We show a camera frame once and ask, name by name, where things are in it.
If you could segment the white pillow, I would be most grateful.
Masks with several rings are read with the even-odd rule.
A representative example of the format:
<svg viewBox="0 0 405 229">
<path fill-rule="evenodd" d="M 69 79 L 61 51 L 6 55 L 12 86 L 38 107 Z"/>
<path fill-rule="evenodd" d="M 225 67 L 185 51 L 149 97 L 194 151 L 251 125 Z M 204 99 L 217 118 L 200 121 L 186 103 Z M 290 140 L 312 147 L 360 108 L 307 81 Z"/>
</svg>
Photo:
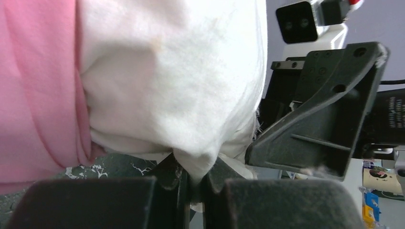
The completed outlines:
<svg viewBox="0 0 405 229">
<path fill-rule="evenodd" d="M 218 158 L 245 178 L 266 80 L 264 0 L 80 0 L 80 76 L 92 141 L 194 183 Z"/>
</svg>

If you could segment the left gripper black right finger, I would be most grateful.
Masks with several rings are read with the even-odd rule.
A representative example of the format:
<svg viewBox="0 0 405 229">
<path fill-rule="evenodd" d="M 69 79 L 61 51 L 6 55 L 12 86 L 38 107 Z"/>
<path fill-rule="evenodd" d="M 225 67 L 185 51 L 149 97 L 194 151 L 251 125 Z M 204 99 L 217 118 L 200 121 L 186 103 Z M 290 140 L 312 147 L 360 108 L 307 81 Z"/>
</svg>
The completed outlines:
<svg viewBox="0 0 405 229">
<path fill-rule="evenodd" d="M 325 179 L 244 179 L 223 160 L 202 182 L 207 229 L 363 229 L 349 192 Z"/>
</svg>

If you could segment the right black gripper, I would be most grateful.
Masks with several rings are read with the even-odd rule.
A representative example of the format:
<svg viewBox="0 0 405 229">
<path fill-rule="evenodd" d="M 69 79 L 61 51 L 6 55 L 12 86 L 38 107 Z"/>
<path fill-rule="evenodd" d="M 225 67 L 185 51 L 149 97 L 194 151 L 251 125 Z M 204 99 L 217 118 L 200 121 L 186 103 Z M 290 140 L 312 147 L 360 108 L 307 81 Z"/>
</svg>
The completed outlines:
<svg viewBox="0 0 405 229">
<path fill-rule="evenodd" d="M 405 90 L 377 92 L 389 57 L 381 43 L 364 42 L 272 63 L 260 104 L 264 132 L 245 162 L 343 180 L 353 153 L 404 146 Z"/>
</svg>

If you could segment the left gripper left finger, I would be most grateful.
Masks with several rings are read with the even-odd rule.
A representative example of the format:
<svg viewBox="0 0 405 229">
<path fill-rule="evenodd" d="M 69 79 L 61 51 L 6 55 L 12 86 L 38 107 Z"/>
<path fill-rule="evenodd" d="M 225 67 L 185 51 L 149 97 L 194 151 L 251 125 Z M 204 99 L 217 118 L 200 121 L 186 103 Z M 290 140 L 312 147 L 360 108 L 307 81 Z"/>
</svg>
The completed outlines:
<svg viewBox="0 0 405 229">
<path fill-rule="evenodd" d="M 38 182 L 7 228 L 185 229 L 188 223 L 188 173 L 168 156 L 142 177 Z"/>
</svg>

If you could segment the pink pillowcase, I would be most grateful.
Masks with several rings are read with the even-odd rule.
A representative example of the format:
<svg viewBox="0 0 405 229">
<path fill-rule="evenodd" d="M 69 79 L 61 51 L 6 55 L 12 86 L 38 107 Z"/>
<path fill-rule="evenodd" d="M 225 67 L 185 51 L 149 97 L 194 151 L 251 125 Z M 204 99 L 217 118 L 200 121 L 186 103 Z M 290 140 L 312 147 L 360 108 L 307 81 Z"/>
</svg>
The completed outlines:
<svg viewBox="0 0 405 229">
<path fill-rule="evenodd" d="M 75 0 L 0 3 L 0 192 L 90 165 Z"/>
</svg>

